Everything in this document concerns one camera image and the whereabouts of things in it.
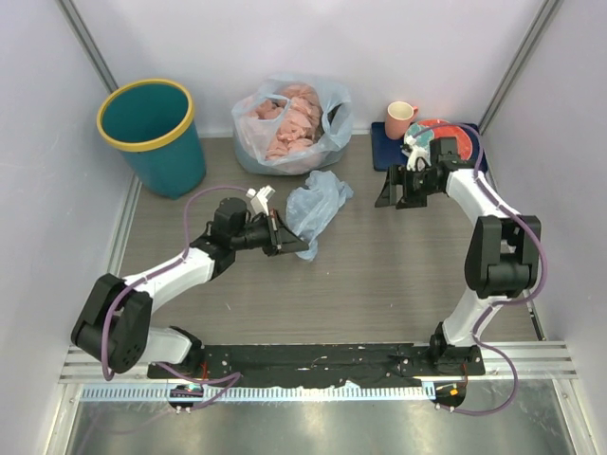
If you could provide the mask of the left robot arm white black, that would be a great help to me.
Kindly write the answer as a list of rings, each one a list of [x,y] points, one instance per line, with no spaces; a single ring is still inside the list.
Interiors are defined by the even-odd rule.
[[[265,196],[226,198],[205,231],[176,257],[125,278],[99,277],[71,332],[72,343],[101,363],[105,379],[127,373],[139,362],[183,378],[201,376],[202,341],[172,326],[155,328],[152,314],[189,289],[218,278],[237,252],[259,248],[268,257],[306,251],[298,237],[270,209]]]

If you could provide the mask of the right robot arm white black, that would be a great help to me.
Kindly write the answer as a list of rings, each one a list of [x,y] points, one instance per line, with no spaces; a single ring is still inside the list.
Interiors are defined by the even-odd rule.
[[[473,225],[464,264],[466,290],[440,322],[422,357],[441,374],[455,374],[480,358],[480,335],[495,314],[536,285],[542,225],[519,214],[487,183],[473,161],[462,158],[453,137],[435,138],[425,152],[408,138],[410,160],[388,167],[376,205],[420,209],[445,193]]]

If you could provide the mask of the teal trash bin yellow rim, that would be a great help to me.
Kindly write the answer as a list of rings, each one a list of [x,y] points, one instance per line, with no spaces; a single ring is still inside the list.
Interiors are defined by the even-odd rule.
[[[193,97],[182,84],[146,79],[113,92],[96,123],[104,141],[121,153],[148,191],[177,199],[206,175],[194,118]]]

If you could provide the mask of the light blue plastic bag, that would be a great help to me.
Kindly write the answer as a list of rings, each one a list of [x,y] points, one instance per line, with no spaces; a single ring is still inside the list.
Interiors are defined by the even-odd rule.
[[[318,237],[353,196],[350,185],[331,171],[312,171],[304,185],[290,193],[286,200],[286,224],[308,244],[308,250],[297,253],[300,259],[307,262],[315,259]]]

